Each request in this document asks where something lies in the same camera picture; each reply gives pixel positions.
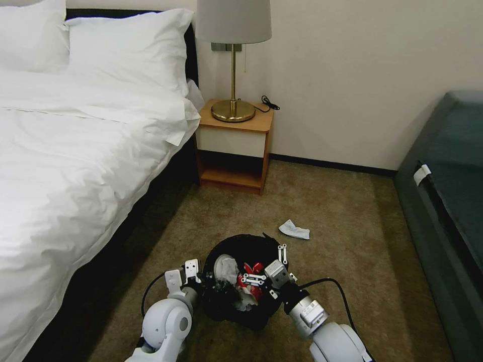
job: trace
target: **black cable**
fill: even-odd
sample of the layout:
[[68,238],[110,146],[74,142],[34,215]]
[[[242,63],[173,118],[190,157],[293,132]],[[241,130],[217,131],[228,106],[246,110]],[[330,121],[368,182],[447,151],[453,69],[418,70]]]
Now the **black cable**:
[[[347,313],[347,318],[349,319],[349,323],[350,323],[352,329],[354,330],[354,332],[356,332],[356,334],[359,335],[359,333],[357,332],[357,329],[356,329],[356,325],[354,324],[354,321],[352,320],[352,314],[351,314],[351,310],[349,309],[349,303],[347,302],[346,295],[344,293],[344,290],[342,289],[342,286],[340,285],[340,283],[338,281],[336,281],[334,278],[320,278],[320,279],[314,280],[312,282],[308,282],[304,285],[301,285],[300,289],[305,289],[305,288],[311,287],[315,284],[319,284],[319,283],[323,283],[323,282],[332,282],[337,286],[337,288],[339,288],[339,292],[341,293],[342,300],[344,301],[344,306],[346,307],[346,313]],[[372,362],[376,362],[376,360],[371,355],[371,352],[369,352],[369,349],[367,347],[366,347],[366,352],[369,355],[369,357],[371,357]]]
[[165,272],[162,272],[161,274],[159,274],[156,278],[154,278],[151,281],[151,283],[149,283],[146,290],[144,291],[144,295],[142,296],[142,302],[141,302],[141,315],[142,315],[143,318],[146,315],[146,313],[144,312],[144,302],[146,301],[147,292],[149,292],[149,289],[151,289],[151,287],[154,285],[154,283],[156,283],[159,279],[161,279],[164,276],[165,276]]
[[254,106],[256,109],[258,109],[260,112],[263,112],[263,113],[267,113],[269,110],[273,109],[275,111],[278,111],[280,110],[280,107],[272,102],[270,102],[270,100],[268,99],[268,97],[266,95],[263,95],[262,96],[262,103],[264,105],[266,105],[268,107],[268,109],[266,111],[264,111],[263,109],[260,109],[258,108],[257,106]]

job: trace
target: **white duvet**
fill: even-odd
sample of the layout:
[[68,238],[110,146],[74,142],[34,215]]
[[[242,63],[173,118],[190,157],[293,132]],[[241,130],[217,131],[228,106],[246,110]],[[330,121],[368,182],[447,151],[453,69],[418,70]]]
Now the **white duvet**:
[[198,120],[160,87],[0,72],[0,361],[24,358]]

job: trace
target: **white pillow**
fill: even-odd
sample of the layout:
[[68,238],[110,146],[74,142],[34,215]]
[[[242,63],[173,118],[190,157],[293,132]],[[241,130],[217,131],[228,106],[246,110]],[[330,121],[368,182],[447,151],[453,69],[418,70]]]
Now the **white pillow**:
[[70,29],[68,72],[85,77],[160,85],[188,95],[184,33],[186,9],[124,19],[76,18]]
[[0,7],[0,68],[58,71],[69,62],[65,0]]

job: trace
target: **baseboard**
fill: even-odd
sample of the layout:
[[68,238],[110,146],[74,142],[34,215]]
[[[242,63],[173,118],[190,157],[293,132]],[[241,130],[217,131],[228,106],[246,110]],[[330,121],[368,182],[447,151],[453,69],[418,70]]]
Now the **baseboard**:
[[348,163],[321,161],[321,160],[314,160],[311,158],[280,155],[277,153],[270,153],[270,159],[285,161],[285,162],[302,163],[302,164],[308,164],[312,166],[325,167],[325,168],[335,168],[335,169],[341,169],[341,170],[353,171],[353,172],[370,173],[370,174],[386,176],[386,177],[394,177],[397,172],[396,170],[390,170],[386,168],[377,168],[377,167],[352,165]]

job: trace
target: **white wall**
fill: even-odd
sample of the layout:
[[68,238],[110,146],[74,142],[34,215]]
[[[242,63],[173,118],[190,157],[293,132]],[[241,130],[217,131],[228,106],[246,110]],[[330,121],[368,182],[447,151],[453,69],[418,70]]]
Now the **white wall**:
[[[196,0],[67,3],[196,10]],[[274,153],[396,169],[447,90],[483,89],[481,0],[272,0],[272,30],[246,63],[238,54],[237,95],[281,106]],[[205,98],[227,98],[229,53],[205,42],[198,53]]]

